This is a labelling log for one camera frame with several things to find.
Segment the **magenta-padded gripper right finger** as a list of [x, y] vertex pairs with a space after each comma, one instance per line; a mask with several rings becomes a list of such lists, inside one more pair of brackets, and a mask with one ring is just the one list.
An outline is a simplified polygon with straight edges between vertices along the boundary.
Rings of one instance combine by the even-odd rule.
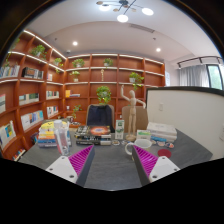
[[143, 186], [180, 170], [166, 156], [157, 157], [136, 145], [133, 146], [132, 154]]

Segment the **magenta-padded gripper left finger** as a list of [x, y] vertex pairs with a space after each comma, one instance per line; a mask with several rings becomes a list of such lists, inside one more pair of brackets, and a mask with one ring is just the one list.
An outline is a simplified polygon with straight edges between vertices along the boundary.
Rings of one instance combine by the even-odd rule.
[[89, 145], [71, 156], [60, 156], [47, 168], [47, 171], [83, 187], [94, 155], [94, 146]]

